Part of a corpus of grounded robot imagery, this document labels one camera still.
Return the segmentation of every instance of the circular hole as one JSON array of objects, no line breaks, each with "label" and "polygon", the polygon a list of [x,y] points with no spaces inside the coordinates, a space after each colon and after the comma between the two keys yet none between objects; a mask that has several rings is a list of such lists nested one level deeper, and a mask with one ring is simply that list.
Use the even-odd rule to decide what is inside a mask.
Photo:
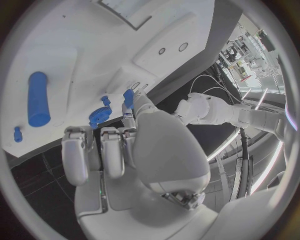
[{"label": "circular hole", "polygon": [[162,55],[165,51],[166,51],[166,49],[163,47],[161,50],[159,50],[158,54]]},{"label": "circular hole", "polygon": [[179,52],[182,52],[183,50],[185,50],[187,47],[188,47],[188,43],[187,42],[185,42],[184,44],[182,44],[180,47],[179,47]]}]

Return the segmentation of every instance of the white robotic arm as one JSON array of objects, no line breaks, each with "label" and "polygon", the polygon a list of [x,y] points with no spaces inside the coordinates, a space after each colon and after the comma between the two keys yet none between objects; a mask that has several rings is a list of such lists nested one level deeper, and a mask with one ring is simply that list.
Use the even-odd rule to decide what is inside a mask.
[{"label": "white robotic arm", "polygon": [[181,100],[174,115],[184,125],[221,125],[231,123],[240,128],[253,128],[273,133],[283,141],[284,115],[270,111],[254,110],[244,104],[229,105],[223,99],[201,93],[190,93]]}]

